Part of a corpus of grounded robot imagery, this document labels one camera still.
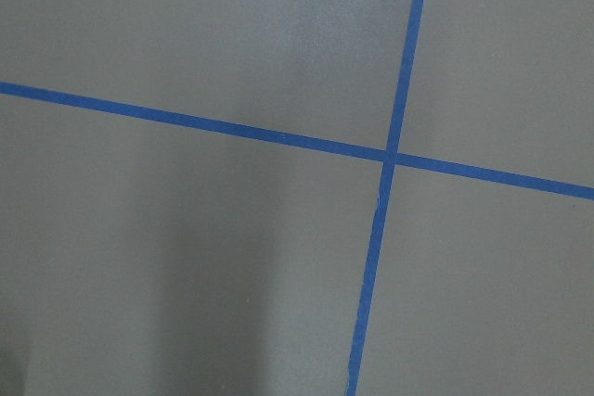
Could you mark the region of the brown table mat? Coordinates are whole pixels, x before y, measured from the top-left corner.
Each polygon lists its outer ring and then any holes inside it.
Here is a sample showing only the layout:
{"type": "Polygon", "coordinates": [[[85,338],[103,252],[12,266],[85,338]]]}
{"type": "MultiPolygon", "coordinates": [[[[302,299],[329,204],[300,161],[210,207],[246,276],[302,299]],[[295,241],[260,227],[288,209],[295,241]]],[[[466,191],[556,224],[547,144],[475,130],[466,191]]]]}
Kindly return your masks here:
{"type": "Polygon", "coordinates": [[[589,395],[593,0],[1,0],[5,395],[589,395]]]}

